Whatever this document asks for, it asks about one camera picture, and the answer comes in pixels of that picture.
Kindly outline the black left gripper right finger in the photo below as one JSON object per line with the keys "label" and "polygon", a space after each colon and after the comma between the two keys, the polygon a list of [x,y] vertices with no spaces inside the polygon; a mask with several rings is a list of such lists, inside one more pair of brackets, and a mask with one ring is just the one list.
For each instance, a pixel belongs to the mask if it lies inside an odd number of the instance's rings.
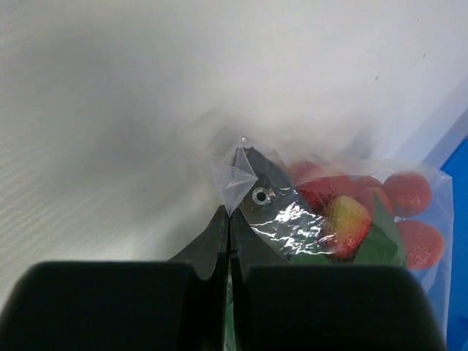
{"label": "black left gripper right finger", "polygon": [[428,299],[404,268],[296,265],[230,219],[239,350],[444,350]]}

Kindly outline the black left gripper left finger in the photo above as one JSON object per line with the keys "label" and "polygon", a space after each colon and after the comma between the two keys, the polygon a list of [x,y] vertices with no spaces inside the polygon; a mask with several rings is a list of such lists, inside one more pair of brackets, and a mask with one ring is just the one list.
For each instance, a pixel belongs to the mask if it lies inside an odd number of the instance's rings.
{"label": "black left gripper left finger", "polygon": [[222,350],[229,218],[167,261],[31,266],[1,313],[3,350]]}

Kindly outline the clear zip top bag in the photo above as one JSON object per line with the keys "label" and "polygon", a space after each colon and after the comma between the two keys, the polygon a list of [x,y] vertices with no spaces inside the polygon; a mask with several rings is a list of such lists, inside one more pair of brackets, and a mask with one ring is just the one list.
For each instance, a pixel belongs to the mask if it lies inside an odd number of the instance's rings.
{"label": "clear zip top bag", "polygon": [[249,138],[213,172],[231,217],[227,349],[446,349],[450,176]]}

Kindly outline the green fake leafy vegetable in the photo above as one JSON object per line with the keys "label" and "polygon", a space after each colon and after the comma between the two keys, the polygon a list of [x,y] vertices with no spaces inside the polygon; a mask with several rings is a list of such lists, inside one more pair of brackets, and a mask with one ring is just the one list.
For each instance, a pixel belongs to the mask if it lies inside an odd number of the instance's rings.
{"label": "green fake leafy vegetable", "polygon": [[325,223],[310,253],[290,262],[301,265],[356,264],[407,267],[403,238],[393,220],[389,200],[380,189],[362,199],[340,196],[325,208]]}

